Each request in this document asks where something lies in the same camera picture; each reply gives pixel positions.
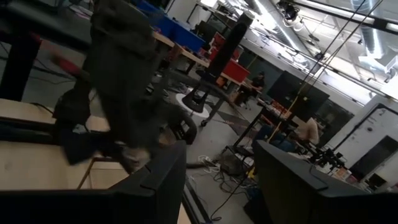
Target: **wooden desk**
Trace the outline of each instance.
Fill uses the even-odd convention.
[[[174,47],[174,45],[175,45],[175,43],[172,42],[169,38],[167,38],[167,37],[165,37],[162,34],[159,34],[157,32],[154,32],[154,37],[155,37],[156,40],[161,41],[162,43],[164,43],[164,44],[166,44],[166,45],[168,45],[170,47]],[[193,54],[191,54],[190,52],[186,51],[185,49],[183,49],[182,55],[184,55],[185,57],[189,58],[190,60],[193,60],[195,63],[198,63],[199,65],[201,65],[203,67],[206,67],[206,68],[209,67],[210,63],[208,63],[208,62],[206,62],[206,61],[194,56]],[[221,76],[223,78],[226,78],[227,80],[239,85],[239,86],[242,85],[242,82],[236,81],[235,79],[229,77],[225,73],[221,73]]]
[[[48,111],[38,106],[4,99],[0,99],[0,116],[50,124],[55,122]],[[108,122],[96,116],[91,116],[86,125],[95,131],[109,129]],[[0,141],[0,167],[3,167],[0,170],[0,190],[75,189],[87,166],[87,162],[69,166],[59,146]],[[109,164],[102,167],[99,164],[97,169],[99,171],[93,173],[90,182],[102,187],[111,186],[127,175],[124,170]],[[88,181],[84,188],[90,188]],[[191,224],[182,204],[177,223]]]

